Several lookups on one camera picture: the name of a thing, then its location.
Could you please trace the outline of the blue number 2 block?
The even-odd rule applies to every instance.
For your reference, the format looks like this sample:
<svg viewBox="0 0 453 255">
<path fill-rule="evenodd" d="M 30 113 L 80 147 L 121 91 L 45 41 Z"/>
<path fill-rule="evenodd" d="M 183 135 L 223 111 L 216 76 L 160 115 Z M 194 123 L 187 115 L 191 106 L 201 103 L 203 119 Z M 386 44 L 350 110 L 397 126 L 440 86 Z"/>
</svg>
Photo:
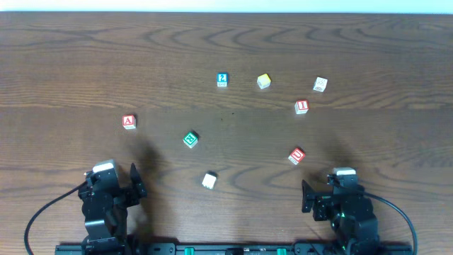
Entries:
<svg viewBox="0 0 453 255">
<path fill-rule="evenodd" d="M 217 74 L 217 86 L 227 87 L 229 82 L 229 75 L 225 72 L 219 72 Z"/>
</svg>

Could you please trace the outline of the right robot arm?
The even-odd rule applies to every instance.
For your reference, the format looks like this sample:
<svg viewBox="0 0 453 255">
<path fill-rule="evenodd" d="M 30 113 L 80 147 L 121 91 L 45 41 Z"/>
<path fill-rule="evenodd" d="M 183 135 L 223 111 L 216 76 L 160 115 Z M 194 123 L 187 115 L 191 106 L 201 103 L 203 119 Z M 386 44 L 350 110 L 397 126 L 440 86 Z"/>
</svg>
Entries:
<svg viewBox="0 0 453 255">
<path fill-rule="evenodd" d="M 302 212 L 315 221 L 330 222 L 336 240 L 325 244 L 322 254 L 375 254 L 379 246 L 377 217 L 372 201 L 364 195 L 354 169 L 335 169 L 328 175 L 330 192 L 316 192 L 302 181 Z"/>
</svg>

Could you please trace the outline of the red letter A block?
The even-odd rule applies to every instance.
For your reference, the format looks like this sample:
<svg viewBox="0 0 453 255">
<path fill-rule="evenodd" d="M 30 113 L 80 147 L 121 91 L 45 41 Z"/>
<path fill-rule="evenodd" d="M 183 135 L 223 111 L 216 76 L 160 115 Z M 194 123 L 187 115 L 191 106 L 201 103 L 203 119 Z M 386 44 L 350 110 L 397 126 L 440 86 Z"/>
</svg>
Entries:
<svg viewBox="0 0 453 255">
<path fill-rule="evenodd" d="M 137 121 L 134 115 L 124 115 L 122 117 L 122 126 L 126 130 L 132 130 L 137 128 Z"/>
</svg>

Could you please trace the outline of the red letter I block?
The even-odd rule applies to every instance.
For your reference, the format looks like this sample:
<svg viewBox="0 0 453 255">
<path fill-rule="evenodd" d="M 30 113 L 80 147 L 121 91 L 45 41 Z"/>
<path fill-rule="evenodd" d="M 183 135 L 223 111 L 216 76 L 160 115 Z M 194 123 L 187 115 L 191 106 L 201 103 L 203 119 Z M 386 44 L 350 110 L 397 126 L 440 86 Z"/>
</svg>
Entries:
<svg viewBox="0 0 453 255">
<path fill-rule="evenodd" d="M 309 102 L 307 100 L 296 101 L 294 109 L 297 115 L 305 114 L 309 110 Z"/>
</svg>

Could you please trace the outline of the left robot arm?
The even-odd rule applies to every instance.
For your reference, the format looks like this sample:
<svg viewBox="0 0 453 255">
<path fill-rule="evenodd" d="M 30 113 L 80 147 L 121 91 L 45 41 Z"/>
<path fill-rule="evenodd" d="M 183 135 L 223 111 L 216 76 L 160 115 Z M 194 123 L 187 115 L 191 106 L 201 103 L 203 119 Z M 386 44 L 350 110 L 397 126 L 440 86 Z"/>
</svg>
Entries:
<svg viewBox="0 0 453 255">
<path fill-rule="evenodd" d="M 86 173 L 86 183 L 78 191 L 88 232 L 83 254 L 144 253 L 139 241 L 127 233 L 127 209 L 139 205 L 147 196 L 135 164 L 130 166 L 130 180 L 128 186 L 120 186 L 112 160 L 97 164 Z"/>
</svg>

